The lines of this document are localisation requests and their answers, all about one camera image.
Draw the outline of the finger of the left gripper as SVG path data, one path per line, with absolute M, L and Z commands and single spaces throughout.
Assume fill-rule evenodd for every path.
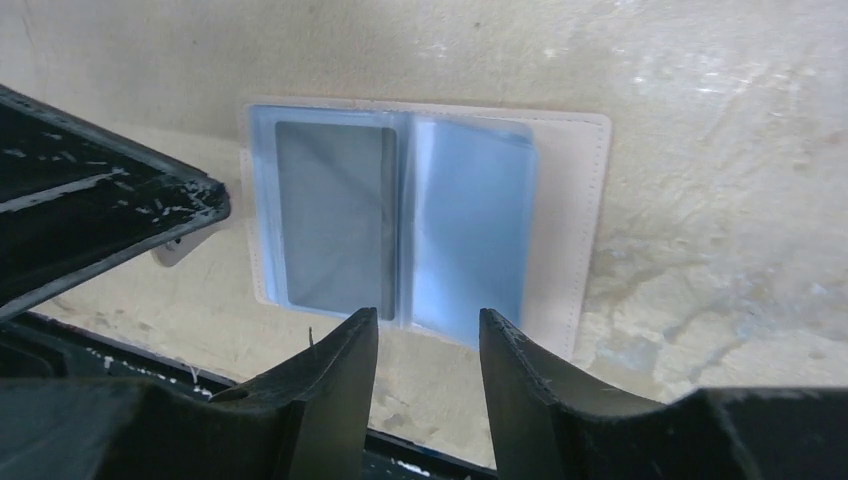
M 230 212 L 205 172 L 2 89 L 3 319 Z

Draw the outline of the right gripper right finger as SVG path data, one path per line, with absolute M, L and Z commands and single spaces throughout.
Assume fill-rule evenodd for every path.
M 479 355 L 501 479 L 588 479 L 583 420 L 662 406 L 563 360 L 494 309 L 479 313 Z

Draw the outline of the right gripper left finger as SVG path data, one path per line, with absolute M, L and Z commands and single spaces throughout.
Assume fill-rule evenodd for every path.
M 320 341 L 211 401 L 263 420 L 272 478 L 358 479 L 378 340 L 376 308 L 361 308 Z

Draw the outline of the grey credit card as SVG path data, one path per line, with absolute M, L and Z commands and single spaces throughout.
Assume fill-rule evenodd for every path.
M 276 125 L 286 298 L 395 317 L 397 135 L 386 127 Z

